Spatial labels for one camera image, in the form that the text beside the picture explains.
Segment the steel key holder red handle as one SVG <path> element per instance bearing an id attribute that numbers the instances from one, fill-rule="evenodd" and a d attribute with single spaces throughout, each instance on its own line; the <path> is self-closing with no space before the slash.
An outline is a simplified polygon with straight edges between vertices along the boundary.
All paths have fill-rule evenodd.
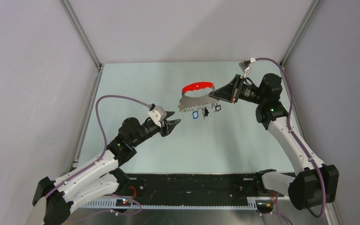
<path id="1" fill-rule="evenodd" d="M 212 82 L 195 82 L 186 85 L 181 90 L 181 98 L 178 108 L 180 112 L 193 112 L 208 108 L 211 110 L 211 104 L 215 104 L 215 108 L 219 105 L 219 101 L 209 97 L 209 93 L 215 90 Z"/>

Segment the black key tag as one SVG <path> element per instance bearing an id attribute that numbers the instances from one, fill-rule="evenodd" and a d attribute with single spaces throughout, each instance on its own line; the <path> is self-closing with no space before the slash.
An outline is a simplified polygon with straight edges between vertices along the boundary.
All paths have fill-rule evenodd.
<path id="1" fill-rule="evenodd" d="M 202 109 L 202 116 L 204 119 L 208 117 L 209 113 L 210 112 L 209 112 L 208 108 L 205 107 Z"/>

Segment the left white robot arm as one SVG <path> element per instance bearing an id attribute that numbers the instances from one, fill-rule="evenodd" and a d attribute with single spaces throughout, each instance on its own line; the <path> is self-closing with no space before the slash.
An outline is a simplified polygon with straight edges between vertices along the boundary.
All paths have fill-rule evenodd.
<path id="1" fill-rule="evenodd" d="M 120 166 L 136 153 L 136 147 L 152 136 L 168 136 L 181 122 L 170 120 L 174 113 L 156 111 L 140 123 L 130 117 L 123 121 L 117 136 L 107 145 L 104 155 L 96 156 L 75 170 L 50 179 L 42 178 L 32 200 L 28 225 L 61 225 L 78 208 L 108 194 L 124 195 L 129 191 L 129 177 Z"/>

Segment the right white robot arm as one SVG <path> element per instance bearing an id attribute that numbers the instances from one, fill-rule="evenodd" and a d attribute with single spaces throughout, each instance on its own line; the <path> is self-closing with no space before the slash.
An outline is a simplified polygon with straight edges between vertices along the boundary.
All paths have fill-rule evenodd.
<path id="1" fill-rule="evenodd" d="M 227 85 L 213 90 L 209 96 L 236 103 L 238 100 L 257 105 L 255 115 L 282 147 L 294 169 L 295 177 L 268 170 L 253 183 L 254 191 L 265 196 L 270 191 L 290 198 L 298 210 L 325 206 L 336 199 L 339 171 L 334 165 L 325 164 L 302 139 L 290 121 L 290 113 L 280 101 L 282 78 L 268 73 L 259 86 L 246 83 L 236 75 Z"/>

